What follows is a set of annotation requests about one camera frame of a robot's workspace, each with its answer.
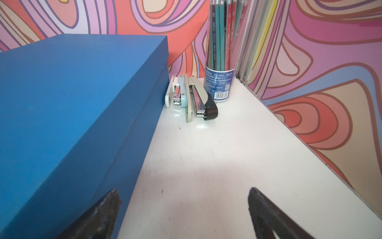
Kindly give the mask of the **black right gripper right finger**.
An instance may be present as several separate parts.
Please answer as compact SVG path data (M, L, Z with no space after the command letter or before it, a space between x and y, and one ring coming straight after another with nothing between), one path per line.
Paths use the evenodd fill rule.
M258 239L312 239L259 189L253 187L248 196L249 213Z

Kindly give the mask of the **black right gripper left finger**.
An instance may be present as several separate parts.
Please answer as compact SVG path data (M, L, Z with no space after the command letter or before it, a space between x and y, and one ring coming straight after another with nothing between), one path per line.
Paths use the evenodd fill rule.
M110 239L120 205L118 191L110 190L56 238Z

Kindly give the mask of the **blue shoebox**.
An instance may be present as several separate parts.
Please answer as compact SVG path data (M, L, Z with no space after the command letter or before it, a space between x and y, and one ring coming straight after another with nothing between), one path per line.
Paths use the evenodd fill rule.
M55 238L110 191L117 238L168 58L164 35L62 34L1 54L1 238Z

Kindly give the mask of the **beige black stapler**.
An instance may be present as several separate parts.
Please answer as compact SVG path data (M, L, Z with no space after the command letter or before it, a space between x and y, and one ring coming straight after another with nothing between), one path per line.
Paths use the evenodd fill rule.
M186 122L193 118L214 120L218 117L218 108L212 96L205 90L201 81L195 76L184 76L187 107Z

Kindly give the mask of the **small white stapler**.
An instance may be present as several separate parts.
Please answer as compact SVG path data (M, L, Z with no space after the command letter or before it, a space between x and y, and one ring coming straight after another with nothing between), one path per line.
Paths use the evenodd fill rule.
M165 94L165 107L170 108L171 104L181 106L181 108L188 107L185 76L171 77Z

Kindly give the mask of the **clear pencil tube blue cap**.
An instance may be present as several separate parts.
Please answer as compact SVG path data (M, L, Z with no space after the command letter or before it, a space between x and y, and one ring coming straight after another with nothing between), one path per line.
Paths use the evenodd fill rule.
M234 47L248 1L209 1L204 87L215 102L227 101L234 81Z

